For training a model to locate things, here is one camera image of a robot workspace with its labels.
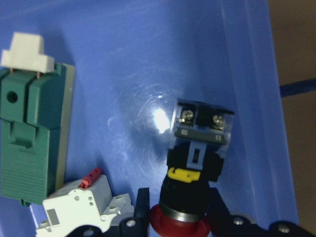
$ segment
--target metal ring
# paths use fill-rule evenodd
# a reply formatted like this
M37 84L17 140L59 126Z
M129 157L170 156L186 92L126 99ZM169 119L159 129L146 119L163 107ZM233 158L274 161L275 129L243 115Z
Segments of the metal ring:
M180 211L176 211L171 209L170 207L163 204L161 201L159 202L159 207L164 214L171 217L174 220L182 221L182 222L197 222L202 219L203 216L198 214L189 214Z

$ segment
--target blue plastic bin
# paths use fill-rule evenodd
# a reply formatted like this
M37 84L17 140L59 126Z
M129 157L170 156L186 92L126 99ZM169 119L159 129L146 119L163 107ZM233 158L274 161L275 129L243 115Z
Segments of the blue plastic bin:
M0 48L14 31L41 34L46 54L76 67L66 181L99 166L115 195L135 204L149 187L158 203L176 98L198 100L236 113L211 183L230 211L264 228L298 222L266 1L0 3ZM0 201L0 236L34 236L40 207Z

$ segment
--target yellow plastic part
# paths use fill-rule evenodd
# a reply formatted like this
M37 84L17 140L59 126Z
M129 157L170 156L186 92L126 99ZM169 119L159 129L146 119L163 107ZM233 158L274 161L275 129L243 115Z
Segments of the yellow plastic part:
M184 183L191 183L199 180L201 175L200 171L192 171L187 169L175 169L174 167L168 170L168 177Z

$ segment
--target green electrical component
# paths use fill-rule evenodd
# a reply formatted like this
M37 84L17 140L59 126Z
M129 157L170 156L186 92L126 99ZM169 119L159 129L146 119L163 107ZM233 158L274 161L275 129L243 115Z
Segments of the green electrical component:
M41 204L63 185L74 74L0 71L2 196Z

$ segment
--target red toggle lever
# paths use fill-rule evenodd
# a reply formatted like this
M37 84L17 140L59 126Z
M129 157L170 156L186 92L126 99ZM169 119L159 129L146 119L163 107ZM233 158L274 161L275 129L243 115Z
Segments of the red toggle lever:
M79 185L79 188L87 189L89 188L101 175L102 169L97 167L93 169L87 176L85 176Z

